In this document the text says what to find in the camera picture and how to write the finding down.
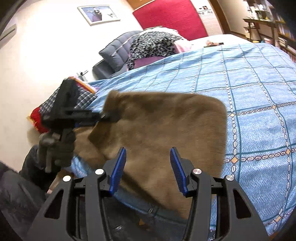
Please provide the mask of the gloved left hand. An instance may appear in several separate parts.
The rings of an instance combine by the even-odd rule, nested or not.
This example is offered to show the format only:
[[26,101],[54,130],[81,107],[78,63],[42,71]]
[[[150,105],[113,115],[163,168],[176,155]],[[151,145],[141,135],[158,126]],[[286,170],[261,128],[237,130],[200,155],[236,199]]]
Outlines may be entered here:
[[71,129],[65,129],[60,137],[61,139],[58,139],[53,132],[43,133],[39,137],[37,156],[46,173],[51,173],[54,166],[64,168],[71,165],[75,133]]

